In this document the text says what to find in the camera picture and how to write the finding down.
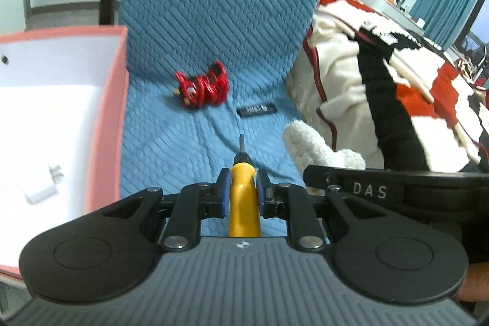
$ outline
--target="white fuzzy object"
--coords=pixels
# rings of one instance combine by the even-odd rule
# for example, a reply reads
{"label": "white fuzzy object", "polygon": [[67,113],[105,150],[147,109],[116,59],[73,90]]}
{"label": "white fuzzy object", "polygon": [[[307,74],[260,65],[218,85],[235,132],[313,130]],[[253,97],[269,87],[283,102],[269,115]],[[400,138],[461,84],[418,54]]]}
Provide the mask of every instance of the white fuzzy object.
{"label": "white fuzzy object", "polygon": [[[309,165],[365,169],[365,160],[360,154],[350,149],[334,152],[314,128],[302,121],[289,123],[285,127],[282,139],[301,174]],[[314,194],[321,193],[317,189],[308,190]]]}

